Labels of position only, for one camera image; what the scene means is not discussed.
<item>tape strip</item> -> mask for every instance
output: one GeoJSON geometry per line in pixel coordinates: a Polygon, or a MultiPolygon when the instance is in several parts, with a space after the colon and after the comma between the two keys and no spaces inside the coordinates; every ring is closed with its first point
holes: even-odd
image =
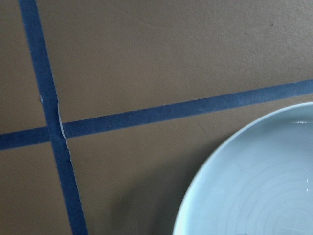
{"type": "Polygon", "coordinates": [[[87,235],[70,153],[62,134],[58,98],[36,2],[35,0],[19,2],[72,233],[87,235]]]}
{"type": "Polygon", "coordinates": [[[0,151],[50,141],[46,127],[34,128],[0,135],[0,151]]]}
{"type": "Polygon", "coordinates": [[[63,124],[66,138],[313,94],[313,79],[63,124]]]}

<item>brown surface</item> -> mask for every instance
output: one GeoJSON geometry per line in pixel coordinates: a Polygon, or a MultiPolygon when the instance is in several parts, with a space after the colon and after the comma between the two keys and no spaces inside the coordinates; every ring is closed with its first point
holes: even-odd
{"type": "Polygon", "coordinates": [[[45,126],[18,1],[0,12],[0,134],[45,126]]]}
{"type": "Polygon", "coordinates": [[[64,122],[312,78],[311,0],[38,6],[64,122]]]}
{"type": "Polygon", "coordinates": [[[0,159],[0,234],[71,234],[50,144],[0,151],[0,159]]]}
{"type": "Polygon", "coordinates": [[[68,140],[90,235],[170,235],[207,156],[231,134],[313,95],[68,140]]]}

